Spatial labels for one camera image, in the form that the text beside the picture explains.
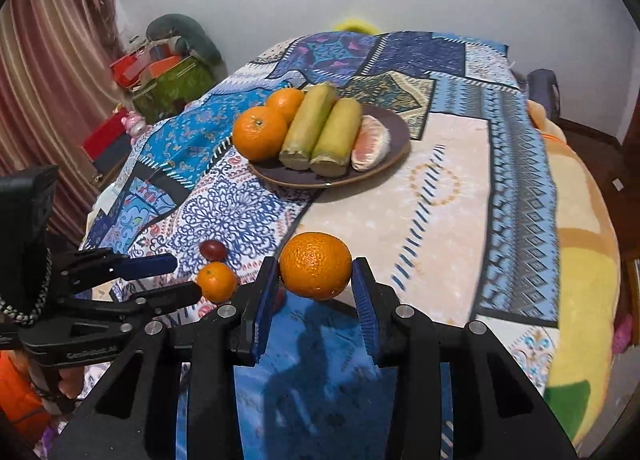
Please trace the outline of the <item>person's left hand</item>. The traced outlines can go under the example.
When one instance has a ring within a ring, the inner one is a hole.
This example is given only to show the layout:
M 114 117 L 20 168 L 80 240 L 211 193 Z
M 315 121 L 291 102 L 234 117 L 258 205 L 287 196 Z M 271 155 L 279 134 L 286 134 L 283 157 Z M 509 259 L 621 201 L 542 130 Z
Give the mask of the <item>person's left hand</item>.
M 55 369 L 31 362 L 28 372 L 49 414 L 62 416 L 74 412 L 76 399 L 84 388 L 84 367 Z

